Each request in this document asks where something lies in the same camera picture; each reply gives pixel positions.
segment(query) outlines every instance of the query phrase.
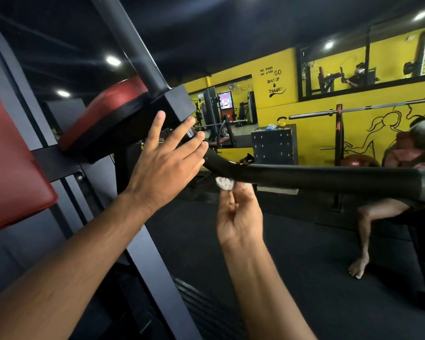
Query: ceiling light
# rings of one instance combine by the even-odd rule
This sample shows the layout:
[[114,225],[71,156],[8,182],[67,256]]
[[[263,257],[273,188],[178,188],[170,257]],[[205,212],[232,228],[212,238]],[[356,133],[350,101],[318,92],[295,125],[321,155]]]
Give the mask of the ceiling light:
[[326,45],[324,45],[324,48],[326,50],[329,50],[329,49],[332,49],[333,46],[334,46],[334,42],[330,41],[330,42],[327,42]]
[[107,63],[109,63],[111,66],[117,67],[121,64],[121,61],[113,56],[107,56],[106,58]]
[[418,21],[420,19],[423,19],[425,17],[425,11],[421,11],[416,17],[413,19],[413,21]]
[[69,98],[69,97],[71,96],[71,94],[70,94],[70,93],[68,93],[67,91],[63,91],[63,90],[61,90],[61,89],[59,89],[59,90],[57,91],[57,94],[58,94],[59,96],[63,97],[63,98]]

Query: bare foot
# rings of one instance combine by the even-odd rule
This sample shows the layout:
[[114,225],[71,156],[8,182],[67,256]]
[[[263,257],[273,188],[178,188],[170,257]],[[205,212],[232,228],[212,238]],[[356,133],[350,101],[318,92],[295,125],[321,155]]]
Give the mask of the bare foot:
[[368,264],[368,261],[369,260],[366,257],[360,257],[360,258],[358,258],[349,267],[349,269],[348,269],[349,274],[351,274],[353,277],[355,277],[357,279],[362,278],[363,272],[365,270],[365,267]]

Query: person wearing cap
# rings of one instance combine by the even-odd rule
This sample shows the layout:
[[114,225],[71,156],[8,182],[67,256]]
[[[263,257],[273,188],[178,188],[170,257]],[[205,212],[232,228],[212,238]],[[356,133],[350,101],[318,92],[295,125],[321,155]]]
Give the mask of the person wearing cap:
[[[419,117],[410,125],[409,135],[413,149],[394,149],[384,160],[386,167],[425,167],[425,117]],[[360,279],[370,261],[368,246],[370,243],[371,222],[377,219],[395,217],[410,209],[425,208],[425,203],[406,198],[386,198],[361,206],[357,209],[357,229],[362,252],[348,268],[351,276]]]

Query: person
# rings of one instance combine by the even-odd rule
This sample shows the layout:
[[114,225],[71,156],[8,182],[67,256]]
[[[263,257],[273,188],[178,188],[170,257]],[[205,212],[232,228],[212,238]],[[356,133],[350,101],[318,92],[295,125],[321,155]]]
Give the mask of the person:
[[[394,149],[385,158],[386,167],[425,167],[425,117],[414,120],[410,125],[413,149]],[[370,261],[371,223],[377,219],[396,217],[408,210],[420,210],[425,203],[405,198],[386,198],[361,206],[357,209],[357,230],[361,241],[361,255],[348,268],[351,276],[360,279]]]
[[[55,253],[0,294],[0,340],[66,340],[102,279],[143,224],[197,174],[204,133],[178,147],[188,118],[159,144],[160,111],[126,190]],[[263,216],[251,186],[221,191],[217,237],[250,339],[314,340],[263,241]]]

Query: knee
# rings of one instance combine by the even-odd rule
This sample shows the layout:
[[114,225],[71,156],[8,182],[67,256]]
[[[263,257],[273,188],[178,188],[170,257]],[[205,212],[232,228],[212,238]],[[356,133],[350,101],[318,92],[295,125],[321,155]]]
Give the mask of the knee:
[[360,206],[357,208],[357,217],[359,220],[372,220],[371,208],[368,205]]

